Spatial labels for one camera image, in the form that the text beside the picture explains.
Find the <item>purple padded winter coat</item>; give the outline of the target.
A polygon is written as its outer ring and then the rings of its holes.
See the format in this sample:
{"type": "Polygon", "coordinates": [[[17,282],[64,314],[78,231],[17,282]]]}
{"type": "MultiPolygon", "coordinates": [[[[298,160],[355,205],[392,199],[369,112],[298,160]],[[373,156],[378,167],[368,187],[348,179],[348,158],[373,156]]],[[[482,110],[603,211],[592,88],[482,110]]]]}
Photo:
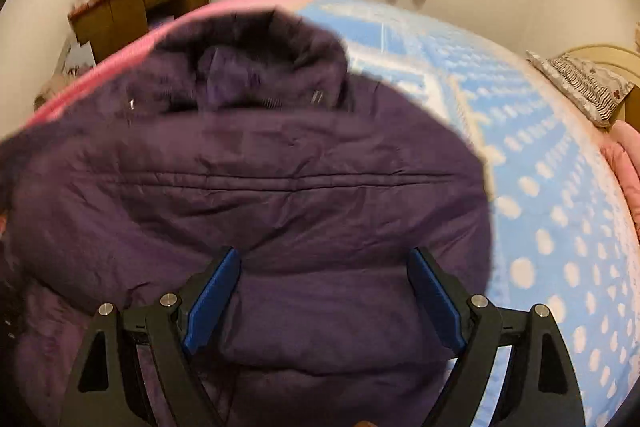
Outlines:
{"type": "Polygon", "coordinates": [[[198,373],[230,425],[419,425],[447,356],[407,255],[427,248],[473,293],[490,271],[480,160],[280,11],[179,25],[4,140],[1,210],[10,368],[47,426],[96,308],[156,303],[223,246],[242,275],[198,373]]]}

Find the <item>grey clothes pile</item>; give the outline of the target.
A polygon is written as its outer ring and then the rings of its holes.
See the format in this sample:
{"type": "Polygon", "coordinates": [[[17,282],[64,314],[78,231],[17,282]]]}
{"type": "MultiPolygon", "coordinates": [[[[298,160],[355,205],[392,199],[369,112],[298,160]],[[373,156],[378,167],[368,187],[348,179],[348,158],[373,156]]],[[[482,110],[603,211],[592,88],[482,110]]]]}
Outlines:
{"type": "Polygon", "coordinates": [[[34,110],[37,111],[43,104],[55,98],[61,91],[70,86],[76,77],[64,73],[53,74],[39,89],[34,99],[34,110]]]}

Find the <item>pink and blue bed blanket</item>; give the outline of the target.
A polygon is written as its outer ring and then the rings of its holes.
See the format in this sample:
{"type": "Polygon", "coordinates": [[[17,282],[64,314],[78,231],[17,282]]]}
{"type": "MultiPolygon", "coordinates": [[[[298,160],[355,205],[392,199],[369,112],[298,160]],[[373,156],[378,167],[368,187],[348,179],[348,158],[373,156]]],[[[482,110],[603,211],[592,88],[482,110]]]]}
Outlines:
{"type": "Polygon", "coordinates": [[[544,299],[570,348],[586,423],[634,425],[639,246],[601,153],[606,139],[517,56],[429,17],[356,0],[224,0],[195,17],[274,6],[337,32],[355,71],[387,80],[486,156],[490,298],[515,308],[544,299]]]}

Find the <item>pink folded quilt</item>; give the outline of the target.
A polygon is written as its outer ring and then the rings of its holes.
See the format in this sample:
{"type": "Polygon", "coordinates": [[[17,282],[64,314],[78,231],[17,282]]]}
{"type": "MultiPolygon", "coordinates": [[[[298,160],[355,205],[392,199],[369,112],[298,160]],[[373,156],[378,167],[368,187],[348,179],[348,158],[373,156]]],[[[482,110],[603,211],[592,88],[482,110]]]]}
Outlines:
{"type": "Polygon", "coordinates": [[[624,121],[616,121],[601,147],[623,191],[636,233],[640,225],[639,146],[638,130],[624,121]]]}

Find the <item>grey patterned pillow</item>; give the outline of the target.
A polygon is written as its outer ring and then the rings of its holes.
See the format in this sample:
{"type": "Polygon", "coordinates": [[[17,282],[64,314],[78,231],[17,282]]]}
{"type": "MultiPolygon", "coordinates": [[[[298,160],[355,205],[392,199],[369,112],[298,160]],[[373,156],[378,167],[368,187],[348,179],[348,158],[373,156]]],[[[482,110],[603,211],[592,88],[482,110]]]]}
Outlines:
{"type": "Polygon", "coordinates": [[[589,59],[560,54],[545,59],[526,51],[527,60],[578,107],[596,127],[608,128],[634,83],[589,59]]]}

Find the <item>white paper bag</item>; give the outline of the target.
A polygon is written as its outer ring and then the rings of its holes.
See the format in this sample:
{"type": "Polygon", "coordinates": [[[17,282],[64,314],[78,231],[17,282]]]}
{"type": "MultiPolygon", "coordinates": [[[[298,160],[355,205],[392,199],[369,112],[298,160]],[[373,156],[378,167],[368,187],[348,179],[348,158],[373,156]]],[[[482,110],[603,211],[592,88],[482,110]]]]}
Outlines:
{"type": "Polygon", "coordinates": [[[91,43],[78,44],[68,40],[62,50],[60,73],[66,76],[80,77],[96,66],[91,43]]]}

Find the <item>stacked folded items in desk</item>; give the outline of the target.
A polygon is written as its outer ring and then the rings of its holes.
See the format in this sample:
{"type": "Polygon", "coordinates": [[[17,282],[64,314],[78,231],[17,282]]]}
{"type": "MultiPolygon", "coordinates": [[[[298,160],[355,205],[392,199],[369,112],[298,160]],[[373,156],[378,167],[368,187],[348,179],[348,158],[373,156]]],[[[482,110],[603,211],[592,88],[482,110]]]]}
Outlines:
{"type": "Polygon", "coordinates": [[[176,16],[174,14],[164,12],[150,11],[146,14],[146,20],[148,20],[149,31],[153,31],[157,28],[161,28],[165,24],[174,22],[176,20],[176,16]]]}

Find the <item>brown wooden desk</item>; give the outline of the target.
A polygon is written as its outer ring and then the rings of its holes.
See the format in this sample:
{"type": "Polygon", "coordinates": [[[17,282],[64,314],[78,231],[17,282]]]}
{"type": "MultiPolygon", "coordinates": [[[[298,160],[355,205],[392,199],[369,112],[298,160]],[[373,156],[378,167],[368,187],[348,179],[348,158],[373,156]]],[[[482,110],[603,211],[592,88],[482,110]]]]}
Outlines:
{"type": "Polygon", "coordinates": [[[72,11],[70,22],[78,44],[91,43],[93,57],[101,62],[149,33],[146,14],[174,14],[176,20],[209,0],[97,0],[72,11]]]}

